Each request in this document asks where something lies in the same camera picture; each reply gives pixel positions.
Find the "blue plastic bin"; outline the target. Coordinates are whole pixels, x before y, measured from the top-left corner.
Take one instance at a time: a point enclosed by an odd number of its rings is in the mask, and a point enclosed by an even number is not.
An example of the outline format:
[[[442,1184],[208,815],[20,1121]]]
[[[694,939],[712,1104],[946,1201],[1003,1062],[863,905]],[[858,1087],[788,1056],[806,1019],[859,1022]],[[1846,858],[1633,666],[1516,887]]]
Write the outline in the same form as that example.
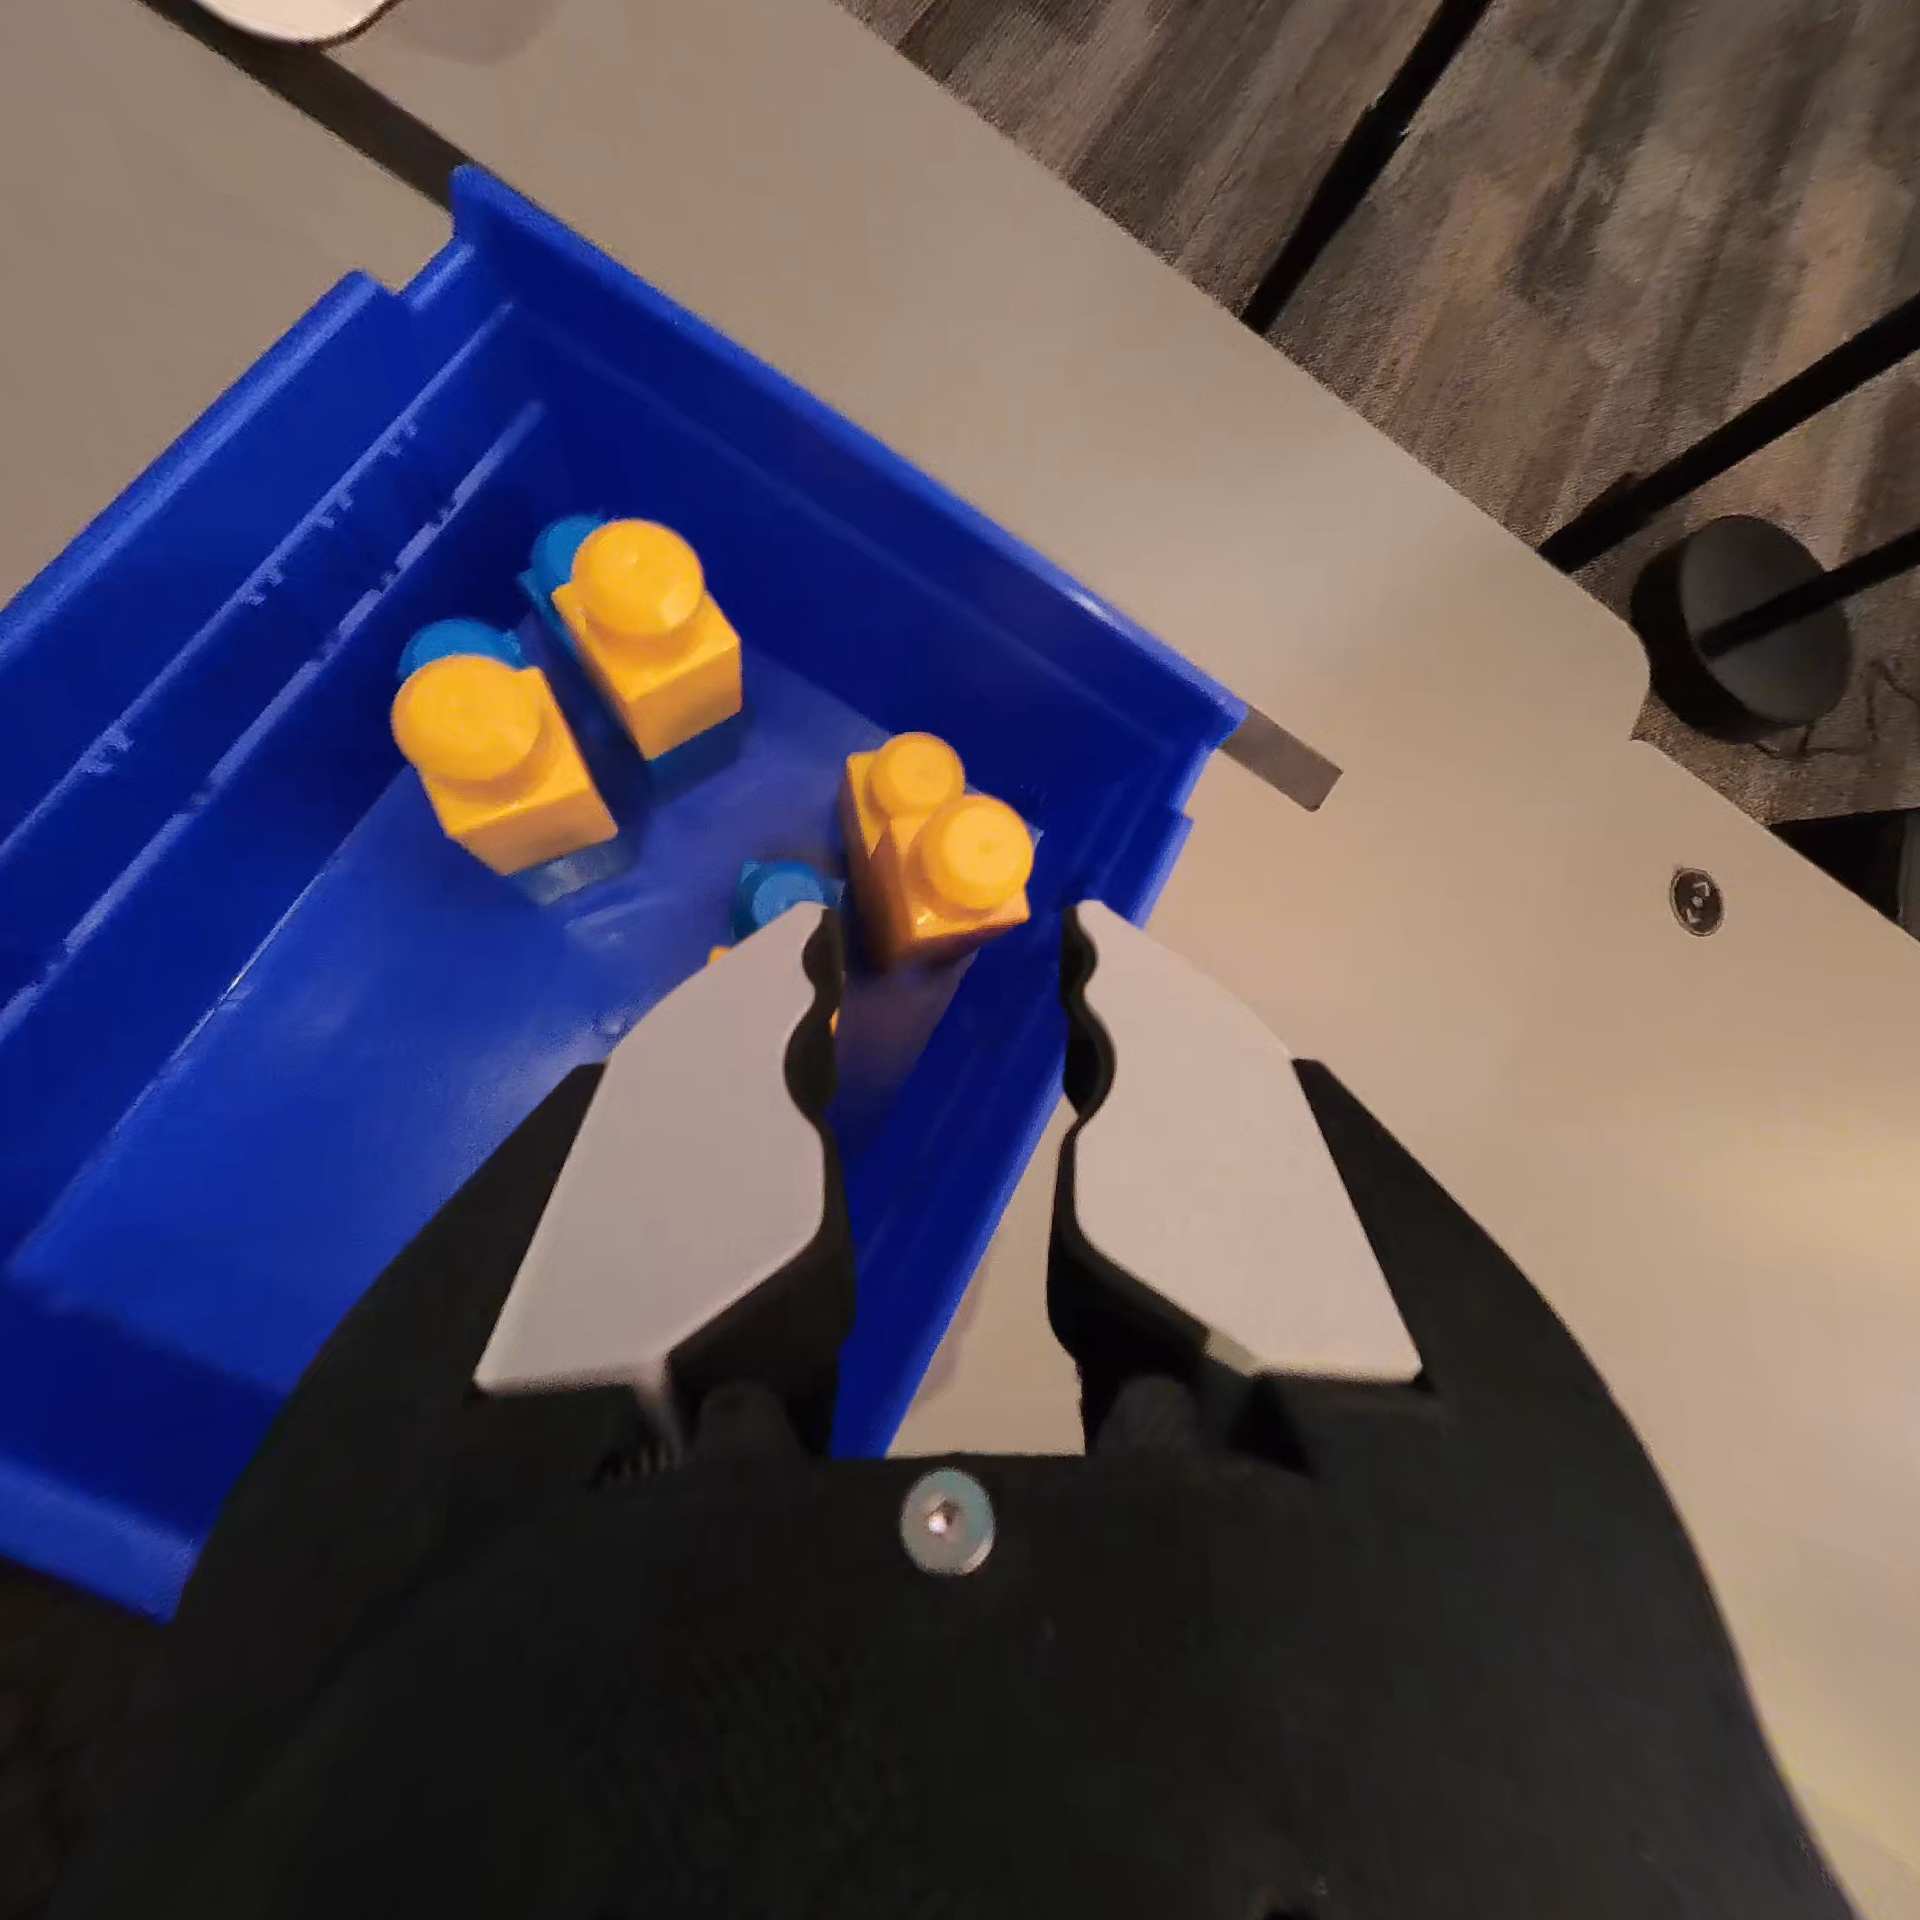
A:
[[[740,635],[744,745],[659,795],[522,573],[664,520]],[[472,617],[540,661],[635,843],[540,905],[391,734]],[[505,183],[353,271],[6,605],[6,1555],[169,1616],[378,1272],[730,929],[831,863],[846,759],[961,750],[1031,923],[900,989],[832,1104],[858,1255],[834,1443],[894,1440],[1056,1109],[1066,905],[1144,923],[1246,704]]]

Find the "yellow two-stud building block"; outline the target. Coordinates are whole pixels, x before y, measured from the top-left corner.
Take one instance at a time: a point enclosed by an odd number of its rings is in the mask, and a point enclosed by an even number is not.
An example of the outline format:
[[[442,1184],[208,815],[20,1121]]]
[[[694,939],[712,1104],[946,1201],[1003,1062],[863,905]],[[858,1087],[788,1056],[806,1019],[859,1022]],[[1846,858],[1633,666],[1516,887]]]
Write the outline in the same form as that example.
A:
[[[846,760],[838,822],[859,939],[879,969],[900,963],[912,897],[907,853],[921,827],[966,792],[966,762],[932,734],[890,735]]]

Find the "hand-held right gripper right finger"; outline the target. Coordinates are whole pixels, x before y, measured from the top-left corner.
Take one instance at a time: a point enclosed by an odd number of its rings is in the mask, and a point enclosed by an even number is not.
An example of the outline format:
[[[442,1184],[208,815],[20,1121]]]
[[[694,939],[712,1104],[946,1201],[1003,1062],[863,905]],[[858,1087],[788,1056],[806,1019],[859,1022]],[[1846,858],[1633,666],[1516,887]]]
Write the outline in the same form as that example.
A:
[[[1220,1430],[1279,1381],[1416,1385],[1418,1344],[1273,1027],[1100,899],[1064,914],[1060,995],[1049,1326],[1083,1427],[1153,1375]]]

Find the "black metal frame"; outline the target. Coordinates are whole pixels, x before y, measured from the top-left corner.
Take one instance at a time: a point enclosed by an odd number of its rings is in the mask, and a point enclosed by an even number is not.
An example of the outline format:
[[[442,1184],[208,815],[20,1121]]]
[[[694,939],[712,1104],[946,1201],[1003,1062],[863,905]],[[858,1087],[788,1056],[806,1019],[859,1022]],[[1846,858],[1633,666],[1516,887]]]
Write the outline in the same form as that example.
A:
[[[1566,573],[1594,563],[1683,498],[1809,425],[1916,351],[1918,295],[1908,295],[1668,461],[1646,472],[1630,472],[1601,491],[1594,502],[1543,538],[1538,555]]]

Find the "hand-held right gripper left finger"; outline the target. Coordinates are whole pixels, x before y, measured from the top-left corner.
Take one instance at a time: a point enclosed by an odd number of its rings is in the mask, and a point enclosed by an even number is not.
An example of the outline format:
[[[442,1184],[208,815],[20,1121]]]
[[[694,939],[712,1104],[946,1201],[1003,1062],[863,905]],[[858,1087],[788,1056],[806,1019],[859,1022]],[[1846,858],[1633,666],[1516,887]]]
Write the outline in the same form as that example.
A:
[[[491,1395],[617,1385],[687,1440],[720,1385],[832,1440],[858,1315],[828,1118],[842,918],[786,909],[616,1043],[475,1365]]]

